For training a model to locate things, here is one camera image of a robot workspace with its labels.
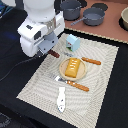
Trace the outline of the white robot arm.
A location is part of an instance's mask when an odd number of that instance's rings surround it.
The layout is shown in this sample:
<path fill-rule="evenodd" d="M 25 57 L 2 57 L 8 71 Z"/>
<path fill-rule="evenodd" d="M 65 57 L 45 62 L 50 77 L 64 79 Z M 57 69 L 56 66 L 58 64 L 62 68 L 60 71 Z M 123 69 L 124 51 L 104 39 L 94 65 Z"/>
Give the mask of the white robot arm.
<path fill-rule="evenodd" d="M 29 57 L 38 51 L 46 54 L 58 43 L 58 35 L 64 31 L 63 12 L 55 13 L 54 1 L 23 0 L 27 17 L 18 33 L 22 50 Z"/>

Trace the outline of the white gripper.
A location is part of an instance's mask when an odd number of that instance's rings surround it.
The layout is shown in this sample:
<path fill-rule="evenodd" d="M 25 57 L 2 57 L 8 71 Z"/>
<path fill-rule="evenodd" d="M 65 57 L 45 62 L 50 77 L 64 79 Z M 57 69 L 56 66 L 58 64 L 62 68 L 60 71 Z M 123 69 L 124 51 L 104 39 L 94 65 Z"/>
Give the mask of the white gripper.
<path fill-rule="evenodd" d="M 38 51 L 46 54 L 58 43 L 58 35 L 64 31 L 63 14 L 57 14 L 52 20 L 39 23 L 26 18 L 18 28 L 23 52 L 33 57 Z"/>

